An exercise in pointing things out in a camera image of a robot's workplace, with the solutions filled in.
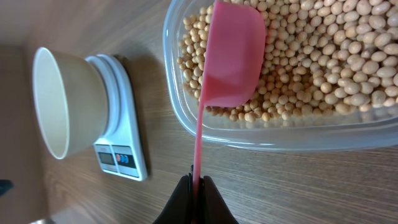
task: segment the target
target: cup rim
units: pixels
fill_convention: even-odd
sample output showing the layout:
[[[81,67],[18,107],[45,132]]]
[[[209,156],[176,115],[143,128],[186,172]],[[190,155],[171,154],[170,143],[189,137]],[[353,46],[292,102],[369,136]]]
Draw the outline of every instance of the cup rim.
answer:
[[[58,77],[58,80],[60,82],[60,88],[61,88],[61,97],[62,97],[62,101],[63,101],[63,105],[65,108],[65,121],[66,121],[66,139],[65,139],[65,144],[64,144],[64,148],[62,150],[62,153],[60,154],[56,154],[56,152],[54,152],[54,150],[52,149],[48,137],[47,137],[47,132],[48,130],[45,130],[45,127],[43,125],[42,122],[42,118],[40,116],[40,105],[39,105],[39,101],[38,101],[38,96],[37,96],[37,85],[36,85],[36,79],[37,79],[37,69],[39,66],[39,63],[43,63],[43,62],[39,62],[39,58],[42,54],[47,54],[50,57],[50,62],[53,63],[54,67],[55,67],[55,73],[54,75],[56,75]],[[35,105],[35,111],[36,111],[36,117],[37,117],[37,121],[39,124],[39,129],[40,132],[43,136],[44,139],[44,143],[47,146],[48,150],[50,151],[51,155],[53,155],[53,157],[57,158],[57,159],[63,159],[66,157],[66,155],[68,154],[68,148],[69,148],[69,142],[70,142],[70,122],[69,122],[69,111],[68,111],[68,101],[67,101],[67,95],[65,92],[65,85],[62,79],[62,74],[60,71],[60,68],[58,66],[57,60],[55,59],[55,57],[53,56],[53,53],[51,52],[51,50],[45,48],[45,47],[40,47],[36,50],[35,56],[34,56],[34,61],[33,61],[33,72],[32,72],[32,83],[33,83],[33,95],[34,95],[34,105]]]

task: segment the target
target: wooden table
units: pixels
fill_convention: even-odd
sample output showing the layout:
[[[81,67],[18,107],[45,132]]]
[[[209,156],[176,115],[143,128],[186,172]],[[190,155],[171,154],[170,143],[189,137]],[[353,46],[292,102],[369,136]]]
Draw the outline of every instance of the wooden table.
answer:
[[[193,162],[194,138],[167,92],[162,28],[170,0],[39,1],[26,44],[79,56],[122,54],[150,176],[102,172],[92,148],[59,161],[44,150],[51,217],[58,223],[152,223]],[[268,153],[204,143],[212,176],[240,223],[398,223],[398,150]]]

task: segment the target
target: kitchen scale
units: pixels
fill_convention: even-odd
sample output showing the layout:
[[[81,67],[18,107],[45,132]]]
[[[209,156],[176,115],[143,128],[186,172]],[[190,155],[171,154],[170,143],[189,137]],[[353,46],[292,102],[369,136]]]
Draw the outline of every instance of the kitchen scale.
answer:
[[[86,61],[101,74],[109,101],[106,131],[94,142],[104,172],[132,180],[147,177],[129,77],[113,56],[99,54]]]

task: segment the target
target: black object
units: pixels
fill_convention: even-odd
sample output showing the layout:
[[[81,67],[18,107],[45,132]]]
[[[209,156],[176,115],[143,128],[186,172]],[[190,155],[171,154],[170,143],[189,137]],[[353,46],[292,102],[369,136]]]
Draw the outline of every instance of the black object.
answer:
[[[13,184],[10,180],[0,180],[0,196],[5,194],[11,188],[13,188]]]
[[[154,224],[191,224],[193,216],[192,172],[181,177],[169,201]],[[209,176],[200,179],[197,224],[238,223]]]

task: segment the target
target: scoop handle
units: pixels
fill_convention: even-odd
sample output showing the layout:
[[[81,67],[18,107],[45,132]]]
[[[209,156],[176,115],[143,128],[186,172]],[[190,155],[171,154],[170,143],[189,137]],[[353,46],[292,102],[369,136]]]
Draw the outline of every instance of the scoop handle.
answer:
[[[200,184],[200,169],[201,169],[201,133],[203,122],[203,110],[205,109],[204,100],[199,101],[198,122],[197,122],[197,136],[195,139],[195,153],[193,160],[193,219],[196,220],[196,210],[198,204],[199,184]]]

